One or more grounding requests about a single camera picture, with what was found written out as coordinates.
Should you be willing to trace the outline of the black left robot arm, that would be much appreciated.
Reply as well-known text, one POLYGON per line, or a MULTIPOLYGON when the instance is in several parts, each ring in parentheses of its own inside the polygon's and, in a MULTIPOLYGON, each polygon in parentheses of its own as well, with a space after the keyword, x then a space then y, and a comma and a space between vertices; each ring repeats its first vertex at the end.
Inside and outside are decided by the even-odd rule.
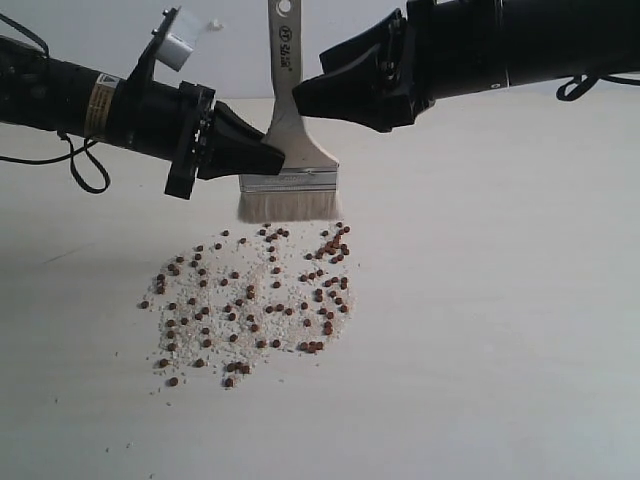
POLYGON ((1 40, 1 120, 170 162, 164 192, 187 200, 196 180, 280 173, 285 156, 206 86, 153 78, 145 49, 126 79, 1 40))

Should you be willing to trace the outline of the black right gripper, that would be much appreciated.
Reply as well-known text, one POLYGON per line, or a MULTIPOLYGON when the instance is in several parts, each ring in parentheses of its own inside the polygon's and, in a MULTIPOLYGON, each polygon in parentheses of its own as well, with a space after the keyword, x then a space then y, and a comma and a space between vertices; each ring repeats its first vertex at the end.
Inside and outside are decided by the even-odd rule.
POLYGON ((322 74, 292 94, 304 117, 342 120, 388 133, 435 104, 429 35, 435 9, 393 10, 319 55, 322 74))

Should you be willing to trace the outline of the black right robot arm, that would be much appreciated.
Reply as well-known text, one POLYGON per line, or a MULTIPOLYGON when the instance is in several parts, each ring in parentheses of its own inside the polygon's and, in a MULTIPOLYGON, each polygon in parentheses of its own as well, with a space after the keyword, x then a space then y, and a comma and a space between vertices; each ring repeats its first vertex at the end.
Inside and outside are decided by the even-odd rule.
POLYGON ((298 111, 387 133, 444 98, 565 78, 573 101, 639 70, 636 1, 410 1, 320 55, 298 111))

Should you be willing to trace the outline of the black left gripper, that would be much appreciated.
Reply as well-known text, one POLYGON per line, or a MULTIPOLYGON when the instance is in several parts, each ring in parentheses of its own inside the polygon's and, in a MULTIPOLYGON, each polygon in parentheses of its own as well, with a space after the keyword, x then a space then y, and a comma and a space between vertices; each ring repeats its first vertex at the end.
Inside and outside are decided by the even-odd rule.
POLYGON ((184 114, 164 194, 189 200, 197 178, 278 175, 285 154, 263 142, 264 134, 240 118, 215 91, 183 81, 179 85, 184 114))

